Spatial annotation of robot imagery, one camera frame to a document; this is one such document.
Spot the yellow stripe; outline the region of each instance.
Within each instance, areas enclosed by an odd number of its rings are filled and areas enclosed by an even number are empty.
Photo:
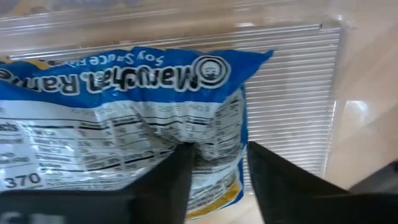
[[[219,198],[217,201],[209,204],[207,207],[202,208],[198,211],[188,213],[187,218],[196,218],[202,215],[206,215],[212,211],[215,211],[226,204],[232,202],[233,200],[236,199],[236,197],[239,195],[241,188],[239,187],[239,183],[235,183],[221,198]]]
[[[21,0],[20,3],[14,8],[13,14],[16,16],[22,16],[30,12],[31,2],[27,0]]]

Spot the crinkled plastic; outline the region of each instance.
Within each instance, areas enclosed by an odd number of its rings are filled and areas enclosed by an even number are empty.
[[[134,47],[0,64],[0,188],[116,190],[182,142],[196,151],[188,218],[243,196],[244,82],[270,57]]]

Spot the black plastic tool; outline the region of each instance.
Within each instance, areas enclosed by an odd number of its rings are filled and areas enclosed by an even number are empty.
[[[352,194],[250,142],[249,169],[266,224],[398,223],[398,195]]]

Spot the ribbed plastic surface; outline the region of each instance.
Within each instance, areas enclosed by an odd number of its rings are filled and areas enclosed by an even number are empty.
[[[249,140],[323,175],[335,113],[331,86],[341,29],[293,29],[238,47],[276,49],[274,57],[246,83]],[[244,173],[246,190],[251,190],[246,158]]]
[[[10,55],[11,59],[70,60],[133,45],[198,50],[275,50],[246,83],[249,140],[277,152],[316,175],[323,175],[334,115],[331,86],[340,41],[340,25],[308,24],[256,27],[241,24],[239,32],[147,42]],[[251,190],[245,161],[246,190]]]

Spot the blue plastic wrapper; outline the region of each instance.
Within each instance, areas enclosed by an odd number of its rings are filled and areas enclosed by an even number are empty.
[[[188,218],[235,203],[248,143],[244,82],[272,54],[134,47],[0,63],[0,190],[117,190],[193,142]]]

